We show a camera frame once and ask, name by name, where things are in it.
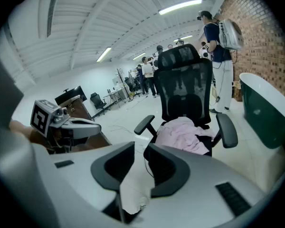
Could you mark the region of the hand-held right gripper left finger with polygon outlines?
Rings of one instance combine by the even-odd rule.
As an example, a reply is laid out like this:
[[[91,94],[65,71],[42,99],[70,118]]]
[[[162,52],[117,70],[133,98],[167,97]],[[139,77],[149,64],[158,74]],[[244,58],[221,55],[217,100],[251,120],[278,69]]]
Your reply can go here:
[[[134,163],[134,155],[134,142],[122,144],[116,150],[96,159],[91,165],[91,174],[102,188],[119,191]]]

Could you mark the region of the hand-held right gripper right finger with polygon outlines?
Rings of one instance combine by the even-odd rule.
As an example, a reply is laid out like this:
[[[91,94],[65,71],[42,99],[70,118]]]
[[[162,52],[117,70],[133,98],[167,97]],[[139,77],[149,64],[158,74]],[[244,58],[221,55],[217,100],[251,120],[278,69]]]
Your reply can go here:
[[[190,177],[190,168],[185,161],[153,143],[148,144],[143,156],[154,178],[155,187],[151,190],[152,198],[173,195],[186,184]]]

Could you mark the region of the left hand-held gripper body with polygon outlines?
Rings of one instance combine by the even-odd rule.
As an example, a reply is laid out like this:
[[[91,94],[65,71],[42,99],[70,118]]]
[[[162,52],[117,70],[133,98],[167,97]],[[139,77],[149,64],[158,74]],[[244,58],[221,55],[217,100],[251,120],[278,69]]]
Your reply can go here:
[[[47,100],[34,102],[30,125],[47,143],[60,152],[85,144],[89,137],[101,132],[101,126],[91,120],[71,117],[67,108]]]

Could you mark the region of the brown laundry hamper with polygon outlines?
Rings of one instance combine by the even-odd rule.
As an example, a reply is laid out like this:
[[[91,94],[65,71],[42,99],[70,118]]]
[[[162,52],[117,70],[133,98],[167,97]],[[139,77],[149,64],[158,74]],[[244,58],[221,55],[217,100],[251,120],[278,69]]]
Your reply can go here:
[[[73,97],[70,100],[67,100],[62,105],[59,105],[59,106],[67,108],[67,111],[71,117],[83,118],[83,119],[91,120],[95,123],[95,121],[92,119],[92,117],[86,110],[79,95]],[[34,128],[31,134],[31,140],[34,143],[38,143],[38,144],[45,146],[50,154],[63,153],[63,152],[53,149],[47,143],[44,137],[41,134],[39,134]],[[85,144],[79,144],[73,147],[72,151],[70,152],[81,152],[81,151],[99,149],[99,148],[103,148],[109,145],[111,145],[111,143],[101,131],[99,134],[89,137]]]

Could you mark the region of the pink cloth garment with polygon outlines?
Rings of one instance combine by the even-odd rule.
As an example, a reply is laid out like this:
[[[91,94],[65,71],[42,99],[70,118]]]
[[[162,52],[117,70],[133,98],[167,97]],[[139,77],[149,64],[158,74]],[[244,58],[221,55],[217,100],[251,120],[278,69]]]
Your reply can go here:
[[[178,117],[159,127],[155,143],[157,145],[204,155],[209,150],[198,139],[199,136],[209,137],[213,140],[215,134],[211,129],[204,130],[200,126],[195,126],[193,121],[187,117]]]

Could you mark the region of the person's left forearm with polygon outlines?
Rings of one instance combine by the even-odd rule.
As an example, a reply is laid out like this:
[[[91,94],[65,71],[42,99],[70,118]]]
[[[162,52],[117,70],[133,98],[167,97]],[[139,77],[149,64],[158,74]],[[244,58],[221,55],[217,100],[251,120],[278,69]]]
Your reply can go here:
[[[15,133],[21,133],[24,135],[28,140],[31,141],[31,134],[33,132],[33,128],[30,126],[25,126],[21,122],[16,120],[11,120],[9,123],[9,129]]]

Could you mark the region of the black television screen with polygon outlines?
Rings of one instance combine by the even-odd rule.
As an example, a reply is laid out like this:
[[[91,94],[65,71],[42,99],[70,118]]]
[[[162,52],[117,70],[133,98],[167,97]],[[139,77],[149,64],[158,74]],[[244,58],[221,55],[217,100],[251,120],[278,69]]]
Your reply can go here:
[[[57,103],[57,105],[61,105],[67,100],[70,100],[71,98],[78,96],[78,95],[80,96],[83,102],[87,100],[87,97],[85,93],[83,92],[81,86],[77,86],[71,90],[68,90],[68,89],[64,90],[64,93],[62,95],[55,98],[55,102]]]

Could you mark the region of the person's white shoe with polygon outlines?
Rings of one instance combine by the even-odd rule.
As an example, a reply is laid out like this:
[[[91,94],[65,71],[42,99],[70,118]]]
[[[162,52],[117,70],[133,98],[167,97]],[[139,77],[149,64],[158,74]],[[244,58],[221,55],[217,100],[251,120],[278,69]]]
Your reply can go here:
[[[149,204],[149,198],[148,197],[141,197],[139,199],[139,203],[138,203],[138,210],[144,210],[147,205]]]

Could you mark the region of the black mesh office chair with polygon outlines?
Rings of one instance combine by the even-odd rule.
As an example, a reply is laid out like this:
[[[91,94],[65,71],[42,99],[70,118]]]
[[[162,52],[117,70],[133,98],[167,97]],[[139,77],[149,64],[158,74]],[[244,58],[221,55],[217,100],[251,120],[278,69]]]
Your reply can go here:
[[[107,103],[105,102],[105,100],[102,100],[100,98],[100,95],[97,93],[92,93],[90,95],[90,100],[92,101],[92,103],[94,104],[94,107],[96,110],[99,110],[95,116],[98,116],[100,113],[105,114],[105,111],[110,111],[110,108],[106,108],[105,106],[107,105]]]
[[[211,129],[209,114],[210,87],[212,81],[212,63],[201,58],[191,44],[169,49],[159,54],[158,69],[154,72],[154,80],[161,99],[163,126],[165,123],[187,117],[195,126],[204,130]],[[152,134],[151,142],[156,144],[157,130],[152,126],[154,115],[145,117],[134,129],[136,135],[145,130]],[[224,148],[234,148],[238,144],[238,135],[230,117],[219,113],[216,115],[218,132],[211,140],[209,137],[198,139],[209,150],[204,155],[211,156],[212,148],[222,142]]]

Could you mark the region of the wooden desk with metal legs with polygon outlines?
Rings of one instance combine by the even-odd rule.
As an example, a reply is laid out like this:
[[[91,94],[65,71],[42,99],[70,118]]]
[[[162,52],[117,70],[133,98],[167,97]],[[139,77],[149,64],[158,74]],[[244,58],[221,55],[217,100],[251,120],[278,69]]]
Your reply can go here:
[[[126,100],[129,100],[129,97],[125,87],[114,90],[103,97],[105,103],[108,105],[117,105],[118,107],[120,107],[121,103],[125,104]]]

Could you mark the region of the black coat rack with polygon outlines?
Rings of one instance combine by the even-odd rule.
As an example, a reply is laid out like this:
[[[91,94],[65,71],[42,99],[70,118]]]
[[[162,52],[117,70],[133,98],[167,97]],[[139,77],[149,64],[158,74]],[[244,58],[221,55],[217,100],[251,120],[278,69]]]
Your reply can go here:
[[[118,75],[118,77],[119,77],[119,79],[120,79],[120,83],[121,83],[121,84],[123,85],[123,87],[124,87],[125,84],[124,84],[124,77],[123,77],[123,74],[124,74],[123,69],[122,69],[122,68],[117,68],[116,71],[117,71],[117,75]]]

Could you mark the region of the long ceiling air vent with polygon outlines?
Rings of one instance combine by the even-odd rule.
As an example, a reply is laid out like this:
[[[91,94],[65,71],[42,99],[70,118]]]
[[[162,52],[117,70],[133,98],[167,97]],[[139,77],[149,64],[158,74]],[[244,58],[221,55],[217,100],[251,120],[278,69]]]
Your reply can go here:
[[[52,20],[54,16],[54,10],[56,6],[57,0],[50,0],[48,16],[47,16],[47,38],[51,35],[52,30]]]

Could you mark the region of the green bathtub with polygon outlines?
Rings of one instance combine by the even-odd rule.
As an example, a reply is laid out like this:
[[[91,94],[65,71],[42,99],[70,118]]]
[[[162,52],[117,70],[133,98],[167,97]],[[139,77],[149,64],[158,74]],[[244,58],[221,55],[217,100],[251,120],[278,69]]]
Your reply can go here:
[[[269,149],[285,144],[285,96],[263,78],[239,75],[244,118]]]

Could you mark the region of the white backpack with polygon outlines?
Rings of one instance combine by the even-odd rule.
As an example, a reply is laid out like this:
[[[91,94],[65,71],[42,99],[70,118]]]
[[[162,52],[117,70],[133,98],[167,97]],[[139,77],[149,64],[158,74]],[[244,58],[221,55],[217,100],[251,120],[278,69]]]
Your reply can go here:
[[[244,39],[240,27],[230,19],[218,23],[220,45],[225,49],[241,50]]]

